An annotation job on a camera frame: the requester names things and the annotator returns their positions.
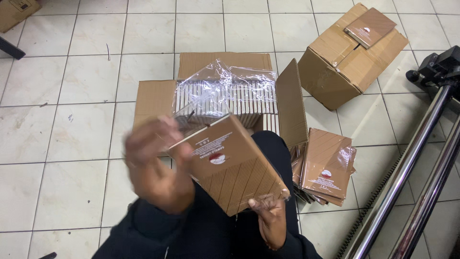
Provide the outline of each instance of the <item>black sleeve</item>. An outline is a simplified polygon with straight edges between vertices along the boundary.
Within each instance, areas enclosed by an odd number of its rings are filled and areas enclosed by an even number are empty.
[[[187,211],[169,215],[145,200],[137,200],[92,259],[163,259],[180,233]]]
[[[286,233],[284,246],[276,251],[267,248],[266,258],[273,259],[322,259],[313,244],[303,235]]]

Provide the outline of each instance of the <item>row of notebooks in box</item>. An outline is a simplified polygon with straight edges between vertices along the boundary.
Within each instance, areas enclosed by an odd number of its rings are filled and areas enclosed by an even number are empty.
[[[184,119],[194,116],[204,124],[231,112],[247,129],[252,128],[263,114],[278,115],[274,85],[258,81],[230,85],[218,81],[181,82],[176,90],[174,108],[175,111],[184,109]],[[272,116],[265,116],[265,120],[271,121],[268,117]]]
[[[342,206],[355,157],[350,138],[310,128],[309,141],[291,149],[294,194],[308,203]]]

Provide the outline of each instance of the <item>logo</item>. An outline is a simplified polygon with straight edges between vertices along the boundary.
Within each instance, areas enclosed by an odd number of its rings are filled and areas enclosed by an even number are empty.
[[[328,170],[324,170],[321,174],[324,178],[331,178],[332,176],[331,172],[329,172]]]
[[[225,155],[221,153],[215,153],[209,157],[209,162],[220,165],[225,162]]]

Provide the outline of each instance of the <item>white tile floor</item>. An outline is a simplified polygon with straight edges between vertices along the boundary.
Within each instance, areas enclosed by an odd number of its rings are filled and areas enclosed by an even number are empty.
[[[281,73],[357,0],[42,0],[0,36],[0,258],[90,258],[136,195],[123,164],[139,80],[173,79],[180,52],[270,53]],[[299,202],[302,233],[333,258],[380,178],[403,152],[428,94],[407,82],[432,52],[460,45],[458,0],[362,0],[410,44],[365,95],[328,111],[304,91],[310,127],[353,138],[343,207]],[[107,46],[110,61],[107,60]],[[455,115],[446,111],[370,257],[386,258]],[[171,161],[164,162],[171,166]],[[413,258],[447,258],[460,232],[460,159]]]

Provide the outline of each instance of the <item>blurred hand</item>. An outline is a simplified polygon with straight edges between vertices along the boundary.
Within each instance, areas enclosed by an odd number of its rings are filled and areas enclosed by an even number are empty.
[[[250,199],[249,206],[259,216],[259,231],[272,250],[283,247],[286,241],[286,204],[284,200],[257,202]]]
[[[169,214],[180,214],[195,198],[195,187],[188,174],[192,147],[181,143],[171,154],[177,171],[166,167],[158,155],[182,140],[177,122],[163,116],[136,129],[126,139],[126,165],[134,192]]]

